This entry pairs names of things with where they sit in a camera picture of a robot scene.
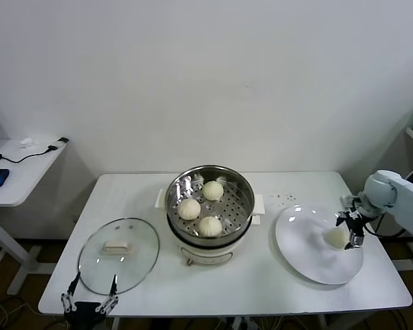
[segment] perforated steamer tray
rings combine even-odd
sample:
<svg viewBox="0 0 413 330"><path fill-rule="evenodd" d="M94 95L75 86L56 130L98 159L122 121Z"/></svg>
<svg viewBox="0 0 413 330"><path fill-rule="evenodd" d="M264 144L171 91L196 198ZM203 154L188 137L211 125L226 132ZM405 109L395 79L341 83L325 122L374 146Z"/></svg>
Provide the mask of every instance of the perforated steamer tray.
<svg viewBox="0 0 413 330"><path fill-rule="evenodd" d="M202 194L204 184L213 180L224 187L224 195L218 201L209 201ZM181 219L178 214L178 205L186 198L200 203L200 215L191 221ZM199 166L181 174L170 185L165 200L171 229L196 247L217 248L235 242L248 229L254 208L253 190L243 176L230 168L214 165ZM223 231L219 237L200 236L198 226L203 217L220 220Z"/></svg>

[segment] white plate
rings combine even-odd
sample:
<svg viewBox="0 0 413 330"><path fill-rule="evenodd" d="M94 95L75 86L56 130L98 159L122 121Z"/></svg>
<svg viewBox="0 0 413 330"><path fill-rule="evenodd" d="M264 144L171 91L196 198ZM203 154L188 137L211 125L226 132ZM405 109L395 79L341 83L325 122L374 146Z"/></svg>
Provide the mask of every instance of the white plate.
<svg viewBox="0 0 413 330"><path fill-rule="evenodd" d="M336 250L323 238L335 227L337 216L321 208L296 205L277 220L275 238L286 260L305 277L323 284L344 284L363 265L363 250Z"/></svg>

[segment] white wall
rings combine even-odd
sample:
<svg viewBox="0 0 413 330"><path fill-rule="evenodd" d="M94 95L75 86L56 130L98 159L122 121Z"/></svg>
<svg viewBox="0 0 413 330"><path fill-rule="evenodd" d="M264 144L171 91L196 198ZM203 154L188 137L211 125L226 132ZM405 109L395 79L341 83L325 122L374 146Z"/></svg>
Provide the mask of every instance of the white wall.
<svg viewBox="0 0 413 330"><path fill-rule="evenodd" d="M411 110L413 1L0 1L3 134L72 141L55 192L0 210L18 237L67 236L107 172L336 170L360 188L407 170Z"/></svg>

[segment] floor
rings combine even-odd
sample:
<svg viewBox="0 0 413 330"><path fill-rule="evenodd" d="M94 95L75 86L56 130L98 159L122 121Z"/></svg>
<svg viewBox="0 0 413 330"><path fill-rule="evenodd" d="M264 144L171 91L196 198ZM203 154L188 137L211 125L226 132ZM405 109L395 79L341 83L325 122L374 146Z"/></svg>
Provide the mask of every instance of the floor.
<svg viewBox="0 0 413 330"><path fill-rule="evenodd" d="M25 249L29 250L30 244L22 244ZM40 262L56 262L61 252L64 248L64 243L47 243L43 246L43 250L39 255ZM403 244L386 244L384 245L388 254L392 259L404 259L411 257L411 252ZM13 276L17 272L19 265L10 256L6 255L5 258L0 263L0 301L9 298L6 295L6 289L10 284ZM413 296L413 272L403 272L401 273L404 283L407 285ZM20 292L20 297L25 303L32 306L35 311L38 311L37 305L38 301L43 293L44 287L49 281L49 276L44 275L31 275L25 282L23 289ZM21 304L18 300L9 300L3 304L3 307L7 311L18 307ZM8 324L10 325L6 329L40 329L42 330L46 325L53 322L55 319L53 316L38 316L33 314L27 307L22 309L21 315L18 318L14 316L18 312L14 313L9 317ZM413 330L413 305L407 309L401 309L403 317L405 318L408 329ZM3 317L3 312L0 311L0 320ZM299 319L308 327L309 330L319 330L319 323L316 316L299 316ZM255 321L260 325L260 329L271 330L277 324L278 318L255 318ZM293 321L293 318L284 318L285 322L282 323L280 327L276 329L279 330L298 330L300 329ZM198 318L195 320L190 320L186 318L176 318L173 320L168 320L167 327L170 330L225 330L226 325L222 323L220 326L218 324L218 319L215 318ZM378 329L400 329L396 323L394 316L389 311L380 311L370 316L365 322L362 322L352 328L353 330L378 330ZM147 319L147 318L134 318L134 319L122 319L120 322L120 330L134 330L134 329L164 329L165 320L159 319ZM64 324L57 324L49 329L66 329Z"/></svg>

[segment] steamed bun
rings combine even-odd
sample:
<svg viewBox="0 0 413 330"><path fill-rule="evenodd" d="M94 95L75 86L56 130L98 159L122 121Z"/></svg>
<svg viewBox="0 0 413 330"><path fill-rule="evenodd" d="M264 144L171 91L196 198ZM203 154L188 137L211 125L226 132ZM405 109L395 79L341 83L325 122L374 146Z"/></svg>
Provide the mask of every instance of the steamed bun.
<svg viewBox="0 0 413 330"><path fill-rule="evenodd" d="M204 237L216 237L222 232L222 224L215 217L205 217L199 222L199 233Z"/></svg>
<svg viewBox="0 0 413 330"><path fill-rule="evenodd" d="M200 204L195 199L184 199L178 206L178 213L184 220L194 220L199 217Z"/></svg>
<svg viewBox="0 0 413 330"><path fill-rule="evenodd" d="M327 231L324 240L335 249L344 250L347 243L349 243L349 236L343 228L337 227Z"/></svg>
<svg viewBox="0 0 413 330"><path fill-rule="evenodd" d="M204 185L203 193L209 201L217 201L223 196L223 186L217 181L210 181Z"/></svg>

